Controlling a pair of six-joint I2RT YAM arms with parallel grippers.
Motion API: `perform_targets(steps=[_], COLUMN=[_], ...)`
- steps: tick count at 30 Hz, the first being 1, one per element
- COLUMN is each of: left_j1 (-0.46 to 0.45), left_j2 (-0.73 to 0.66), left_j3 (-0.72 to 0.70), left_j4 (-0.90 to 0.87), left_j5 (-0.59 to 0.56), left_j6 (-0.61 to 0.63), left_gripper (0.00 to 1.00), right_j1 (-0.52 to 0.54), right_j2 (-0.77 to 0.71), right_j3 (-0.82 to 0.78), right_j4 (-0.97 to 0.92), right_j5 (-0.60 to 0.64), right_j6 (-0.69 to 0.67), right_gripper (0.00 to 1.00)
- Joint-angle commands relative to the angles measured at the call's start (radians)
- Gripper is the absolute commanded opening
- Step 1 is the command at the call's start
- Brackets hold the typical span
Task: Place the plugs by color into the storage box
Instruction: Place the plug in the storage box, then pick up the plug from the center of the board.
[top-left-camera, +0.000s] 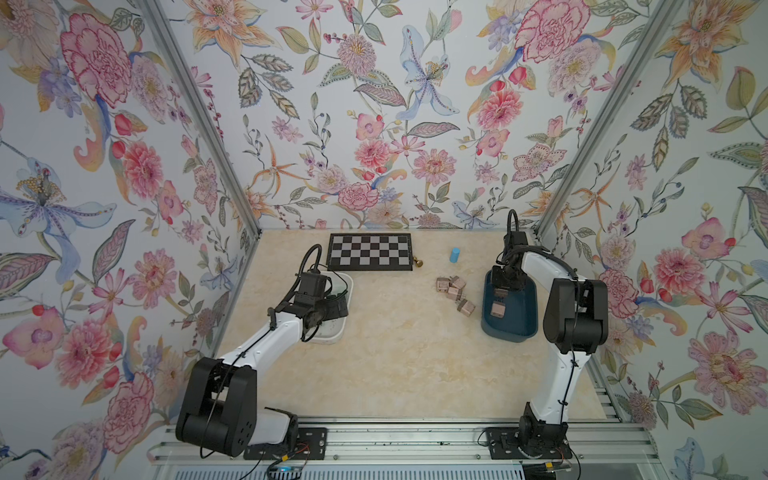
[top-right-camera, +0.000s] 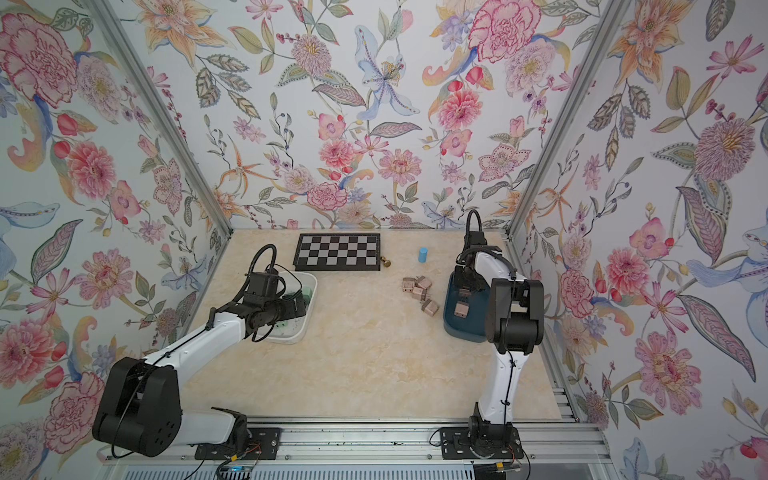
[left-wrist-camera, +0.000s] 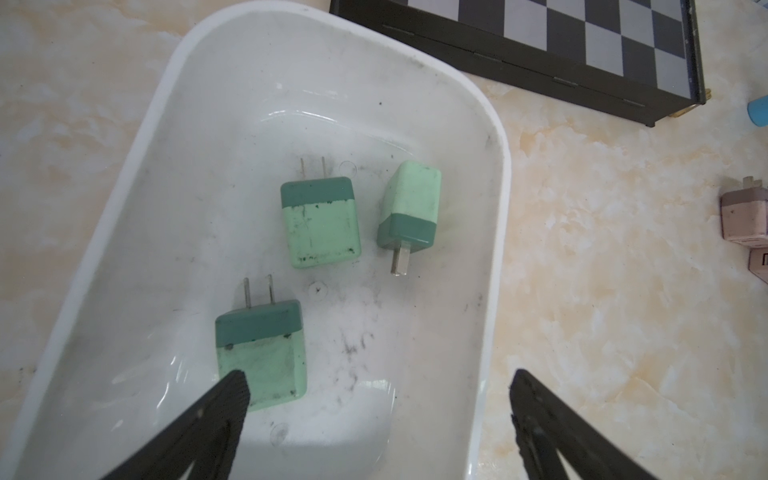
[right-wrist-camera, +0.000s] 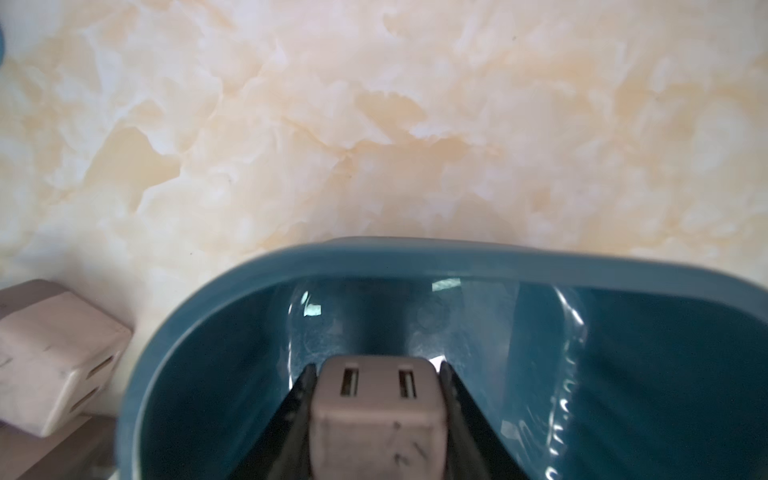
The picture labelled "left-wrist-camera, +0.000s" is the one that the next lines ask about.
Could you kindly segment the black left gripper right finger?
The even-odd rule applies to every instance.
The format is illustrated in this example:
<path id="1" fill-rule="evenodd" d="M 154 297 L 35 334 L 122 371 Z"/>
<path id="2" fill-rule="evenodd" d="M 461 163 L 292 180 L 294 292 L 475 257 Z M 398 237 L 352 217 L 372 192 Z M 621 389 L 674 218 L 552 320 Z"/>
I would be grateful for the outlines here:
<path id="1" fill-rule="evenodd" d="M 509 387 L 511 420 L 530 479 L 566 479 L 568 462 L 582 479 L 652 479 L 534 375 L 515 372 Z"/>

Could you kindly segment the green plug two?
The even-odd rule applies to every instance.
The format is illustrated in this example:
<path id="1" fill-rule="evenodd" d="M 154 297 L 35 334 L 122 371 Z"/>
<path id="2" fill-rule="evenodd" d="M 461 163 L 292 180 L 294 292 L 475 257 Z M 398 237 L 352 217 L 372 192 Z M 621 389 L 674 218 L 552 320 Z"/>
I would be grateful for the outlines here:
<path id="1" fill-rule="evenodd" d="M 376 243 L 393 252 L 391 273 L 405 276 L 410 256 L 434 245 L 442 174 L 439 169 L 407 160 L 387 183 Z"/>

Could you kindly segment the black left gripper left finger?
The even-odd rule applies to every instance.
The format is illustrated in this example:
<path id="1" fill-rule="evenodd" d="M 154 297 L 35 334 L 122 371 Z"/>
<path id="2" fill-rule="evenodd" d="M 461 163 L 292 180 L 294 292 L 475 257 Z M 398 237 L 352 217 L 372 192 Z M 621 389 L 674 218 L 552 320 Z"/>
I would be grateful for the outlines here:
<path id="1" fill-rule="evenodd" d="M 227 479 L 250 391 L 245 373 L 229 372 L 107 479 Z"/>

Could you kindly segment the green plug three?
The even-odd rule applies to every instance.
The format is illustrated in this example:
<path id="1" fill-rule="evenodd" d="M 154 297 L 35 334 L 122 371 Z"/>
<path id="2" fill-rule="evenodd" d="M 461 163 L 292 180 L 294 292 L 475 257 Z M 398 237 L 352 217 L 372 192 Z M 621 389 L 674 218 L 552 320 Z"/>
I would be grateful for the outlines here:
<path id="1" fill-rule="evenodd" d="M 244 373 L 250 393 L 249 411 L 303 397 L 308 375 L 300 302 L 277 302 L 272 280 L 268 281 L 267 303 L 252 304 L 247 278 L 243 290 L 245 307 L 215 320 L 219 376 L 223 378 L 234 370 Z"/>

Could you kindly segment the pink plug with USB ports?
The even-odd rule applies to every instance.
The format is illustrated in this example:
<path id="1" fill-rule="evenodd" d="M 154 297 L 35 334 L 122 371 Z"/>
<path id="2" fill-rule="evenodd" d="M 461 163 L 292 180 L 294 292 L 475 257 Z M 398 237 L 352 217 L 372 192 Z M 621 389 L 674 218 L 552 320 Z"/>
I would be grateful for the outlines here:
<path id="1" fill-rule="evenodd" d="M 750 250 L 748 270 L 765 284 L 768 284 L 768 248 Z"/>

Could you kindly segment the green plug one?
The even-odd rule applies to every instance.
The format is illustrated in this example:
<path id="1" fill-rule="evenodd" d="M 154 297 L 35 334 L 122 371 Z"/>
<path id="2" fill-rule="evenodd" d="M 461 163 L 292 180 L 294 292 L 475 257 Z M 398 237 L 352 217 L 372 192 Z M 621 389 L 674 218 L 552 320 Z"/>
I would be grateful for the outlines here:
<path id="1" fill-rule="evenodd" d="M 330 177 L 325 159 L 320 178 L 302 178 L 280 187 L 281 209 L 291 265 L 305 269 L 361 256 L 352 181 Z"/>

